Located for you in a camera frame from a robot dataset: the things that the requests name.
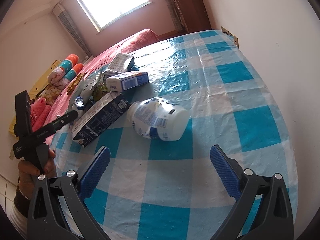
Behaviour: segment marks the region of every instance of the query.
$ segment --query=window frame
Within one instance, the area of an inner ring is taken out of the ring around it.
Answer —
[[[87,17],[90,19],[90,21],[92,22],[92,24],[94,25],[94,27],[96,28],[96,30],[99,32],[101,32],[102,30],[104,30],[105,28],[107,28],[108,26],[110,26],[111,24],[115,23],[117,20],[121,19],[122,17],[132,13],[135,10],[138,10],[148,4],[152,3],[152,0],[148,0],[148,2],[145,2],[135,8],[133,8],[132,10],[126,12],[126,13],[122,13],[120,11],[120,16],[115,18],[113,21],[109,22],[108,24],[104,25],[103,27],[100,27],[100,25],[97,23],[97,21],[95,20],[95,18],[92,16],[92,14],[90,13],[90,10],[86,7],[85,3],[82,0],[77,0],[78,4],[81,6],[81,8],[83,9],[83,11],[85,12],[85,14],[87,15]]]

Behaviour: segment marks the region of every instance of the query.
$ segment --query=blue and white checkered sheet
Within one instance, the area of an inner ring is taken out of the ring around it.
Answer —
[[[295,217],[298,179],[284,119],[227,35],[218,30],[187,34],[132,55],[150,83],[132,90],[130,101],[159,96],[188,109],[182,138],[143,138],[125,114],[86,148],[72,141],[68,127],[51,145],[59,175],[91,159],[102,145],[110,148],[110,164],[85,203],[111,239],[210,239],[235,202],[210,162],[214,144],[258,175],[281,173]]]

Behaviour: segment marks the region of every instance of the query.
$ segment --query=cardboard box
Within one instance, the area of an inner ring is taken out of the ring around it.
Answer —
[[[111,61],[108,69],[113,72],[124,73],[134,66],[134,58],[129,54],[119,53]]]
[[[130,104],[121,93],[109,92],[75,123],[72,128],[72,139],[86,147],[129,107]]]
[[[140,71],[125,72],[106,79],[108,89],[117,92],[122,92],[148,82],[148,72]]]

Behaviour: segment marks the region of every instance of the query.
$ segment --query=white box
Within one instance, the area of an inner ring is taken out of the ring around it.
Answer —
[[[121,93],[109,92],[75,123],[72,128],[72,139],[86,147],[129,107],[130,104]]]
[[[106,79],[108,89],[116,92],[122,92],[148,82],[148,73],[140,71],[125,72]]]

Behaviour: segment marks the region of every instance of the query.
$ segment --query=sleeve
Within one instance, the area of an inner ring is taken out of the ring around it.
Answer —
[[[13,200],[13,207],[8,218],[16,230],[27,239],[27,217],[30,200],[25,197],[17,187],[16,196]]]

